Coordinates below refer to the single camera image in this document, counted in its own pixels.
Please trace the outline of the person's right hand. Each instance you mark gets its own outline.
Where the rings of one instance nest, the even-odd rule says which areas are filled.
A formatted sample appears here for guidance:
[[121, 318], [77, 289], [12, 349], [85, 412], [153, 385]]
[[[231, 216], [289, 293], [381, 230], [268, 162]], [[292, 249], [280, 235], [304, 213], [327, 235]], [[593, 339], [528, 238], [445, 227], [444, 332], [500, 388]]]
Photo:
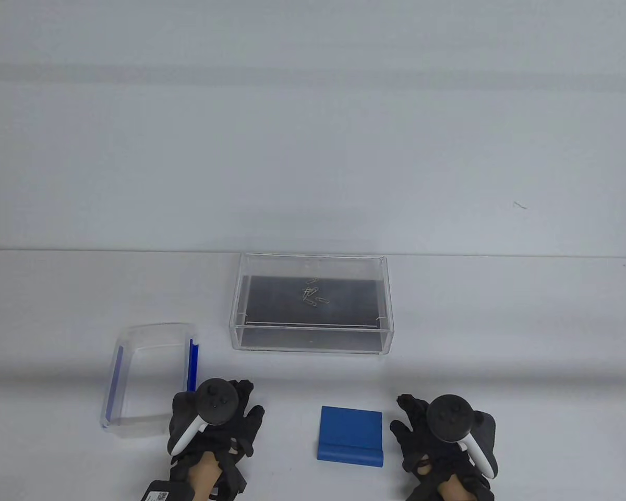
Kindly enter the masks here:
[[494, 500], [489, 481], [468, 451], [435, 437], [427, 424], [429, 403], [411, 394], [396, 401], [410, 424], [393, 420], [390, 431], [401, 448], [404, 471], [419, 482], [408, 500]]

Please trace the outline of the person's left hand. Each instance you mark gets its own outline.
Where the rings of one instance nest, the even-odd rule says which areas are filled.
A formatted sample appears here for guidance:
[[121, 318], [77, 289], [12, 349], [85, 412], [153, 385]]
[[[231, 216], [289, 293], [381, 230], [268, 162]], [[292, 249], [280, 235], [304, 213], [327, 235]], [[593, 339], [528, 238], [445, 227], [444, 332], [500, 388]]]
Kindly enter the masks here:
[[264, 408], [248, 408], [251, 381], [212, 378], [196, 391], [175, 394], [167, 452], [171, 456], [168, 499], [234, 500], [247, 481], [238, 468], [254, 454]]

